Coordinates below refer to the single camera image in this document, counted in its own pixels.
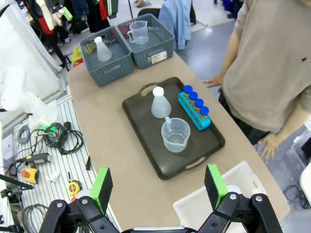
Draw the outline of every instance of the yellow device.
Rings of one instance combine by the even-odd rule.
[[[79,181],[71,181],[68,184],[68,191],[70,196],[76,197],[81,189],[81,183]]]
[[[36,168],[25,168],[25,170],[21,172],[21,176],[24,181],[38,183],[39,171]]]

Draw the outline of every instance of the table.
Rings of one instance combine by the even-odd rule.
[[[104,87],[95,84],[84,64],[67,74],[73,105],[95,169],[98,171],[102,166],[111,169],[114,187],[110,205],[121,227],[179,225],[173,202],[204,185],[207,162],[168,181],[160,180],[121,107],[124,99],[144,85],[173,76],[193,86],[226,139],[224,148],[207,162],[217,164],[224,174],[245,160],[261,180],[278,219],[283,219],[290,208],[266,165],[213,94],[174,53],[173,58],[144,70],[135,68],[134,73]]]

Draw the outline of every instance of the gray storage basket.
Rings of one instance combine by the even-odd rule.
[[[126,34],[130,29],[131,23],[143,20],[148,24],[149,40],[144,45],[137,45],[129,41],[129,36]],[[132,57],[136,65],[140,69],[147,68],[152,65],[151,57],[163,51],[167,52],[167,58],[173,56],[173,41],[174,35],[171,34],[166,27],[164,27],[156,17],[151,14],[139,16],[135,19],[119,24],[117,26],[123,37],[126,39],[127,44],[131,48]]]
[[[112,57],[107,62],[101,62],[97,57],[94,39],[97,36],[103,38],[103,42],[112,52]],[[80,42],[82,57],[87,71],[98,86],[105,86],[119,78],[122,78],[134,70],[131,59],[131,51],[114,27],[106,28]]]

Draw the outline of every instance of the plastic conical flask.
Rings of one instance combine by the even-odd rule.
[[[189,124],[181,118],[165,118],[161,128],[165,147],[174,153],[183,151],[190,136]]]
[[[94,39],[94,42],[96,43],[96,47],[97,47],[98,60],[100,60],[101,62],[108,61],[112,57],[112,52],[105,45],[105,43],[103,42],[103,39],[100,36],[97,36]]]
[[[164,96],[164,89],[160,86],[157,86],[152,91],[154,95],[154,101],[151,106],[151,113],[157,118],[167,117],[172,110],[170,103]]]

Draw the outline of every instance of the blue test tube rack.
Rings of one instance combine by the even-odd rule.
[[[184,92],[178,94],[178,101],[199,131],[206,129],[210,125],[210,118],[206,116],[206,119],[200,119],[200,114],[194,110],[194,105],[189,104],[189,99],[184,97]]]

